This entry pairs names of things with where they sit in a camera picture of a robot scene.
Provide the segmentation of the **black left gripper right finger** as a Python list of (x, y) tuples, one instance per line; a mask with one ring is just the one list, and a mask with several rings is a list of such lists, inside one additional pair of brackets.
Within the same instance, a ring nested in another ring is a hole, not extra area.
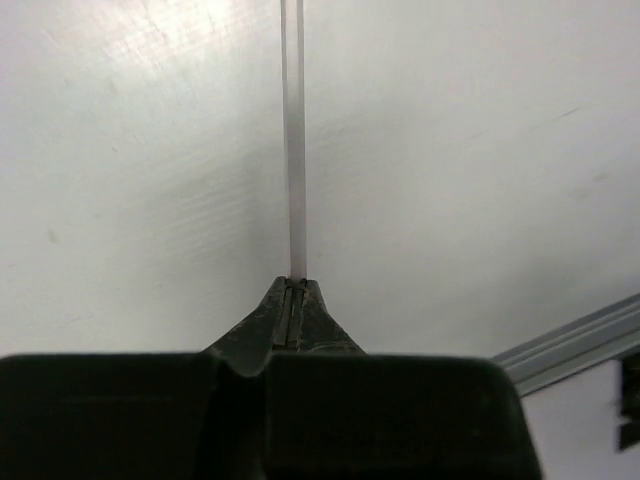
[(271, 479), (539, 479), (518, 392), (480, 358), (367, 355), (288, 283), (263, 374)]

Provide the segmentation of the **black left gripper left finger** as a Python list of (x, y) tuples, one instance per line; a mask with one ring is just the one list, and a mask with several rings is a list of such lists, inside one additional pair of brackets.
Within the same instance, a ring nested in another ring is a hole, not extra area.
[(5, 479), (240, 477), (259, 445), (261, 375), (291, 284), (199, 352), (20, 354), (1, 361)]

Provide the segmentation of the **clear thin chopstick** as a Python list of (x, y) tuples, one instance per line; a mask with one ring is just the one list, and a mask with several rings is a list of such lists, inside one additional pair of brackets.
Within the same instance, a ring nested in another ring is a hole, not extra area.
[(281, 61), (290, 278), (307, 277), (304, 3), (283, 0)]

